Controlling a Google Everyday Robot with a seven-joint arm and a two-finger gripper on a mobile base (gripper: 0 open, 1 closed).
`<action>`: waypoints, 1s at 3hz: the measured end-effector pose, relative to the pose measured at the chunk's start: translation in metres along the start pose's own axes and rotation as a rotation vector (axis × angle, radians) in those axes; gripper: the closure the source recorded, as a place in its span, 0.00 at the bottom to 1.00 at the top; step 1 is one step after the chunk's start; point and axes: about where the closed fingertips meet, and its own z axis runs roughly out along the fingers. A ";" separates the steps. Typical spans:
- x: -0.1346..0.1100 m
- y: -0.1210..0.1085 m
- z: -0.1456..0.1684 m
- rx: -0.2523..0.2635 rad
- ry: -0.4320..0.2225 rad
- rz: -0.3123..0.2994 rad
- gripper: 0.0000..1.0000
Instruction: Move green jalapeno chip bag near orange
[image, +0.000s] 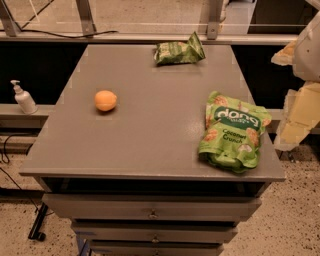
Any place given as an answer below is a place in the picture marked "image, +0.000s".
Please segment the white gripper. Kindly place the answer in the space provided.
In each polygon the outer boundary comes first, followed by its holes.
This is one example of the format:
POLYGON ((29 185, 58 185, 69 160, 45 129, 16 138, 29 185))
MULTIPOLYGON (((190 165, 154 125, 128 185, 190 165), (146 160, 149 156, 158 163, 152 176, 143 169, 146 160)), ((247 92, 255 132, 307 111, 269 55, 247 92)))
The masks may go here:
POLYGON ((320 12, 299 34, 271 58, 271 62, 287 66, 306 82, 298 91, 289 89, 283 107, 283 119, 276 131, 274 147, 291 151, 320 122, 320 12))

